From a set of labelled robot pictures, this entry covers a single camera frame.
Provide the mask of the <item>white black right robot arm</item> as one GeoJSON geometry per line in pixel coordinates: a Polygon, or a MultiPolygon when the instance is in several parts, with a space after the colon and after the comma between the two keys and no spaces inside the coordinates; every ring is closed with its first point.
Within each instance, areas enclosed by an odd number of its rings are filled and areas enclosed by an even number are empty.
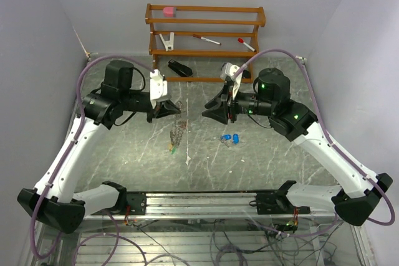
{"type": "Polygon", "coordinates": [[[315,113],[291,99],[290,80],[276,68],[260,71],[254,93],[239,91],[239,67],[223,65],[221,91],[205,105],[203,116],[222,124],[233,123],[238,114],[265,116],[270,127],[313,156],[338,182],[313,186],[287,181],[274,192],[276,209],[289,213],[295,207],[314,207],[335,212],[343,221],[362,226],[392,185],[387,173],[376,174],[327,141],[315,113]]]}

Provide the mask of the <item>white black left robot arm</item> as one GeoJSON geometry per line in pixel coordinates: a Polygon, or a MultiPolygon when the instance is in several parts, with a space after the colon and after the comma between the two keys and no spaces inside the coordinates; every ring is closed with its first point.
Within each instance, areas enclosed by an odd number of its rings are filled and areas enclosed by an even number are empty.
{"type": "Polygon", "coordinates": [[[121,214],[129,206],[125,187],[111,181],[99,187],[75,192],[82,170],[96,142],[115,126],[124,112],[145,113],[147,122],[180,113],[168,95],[168,83],[159,70],[150,72],[150,89],[132,88],[135,66],[113,60],[105,68],[99,88],[82,99],[83,112],[74,118],[69,137],[45,175],[32,189],[22,189],[18,203],[33,222],[71,234],[85,216],[103,209],[121,214]]]}

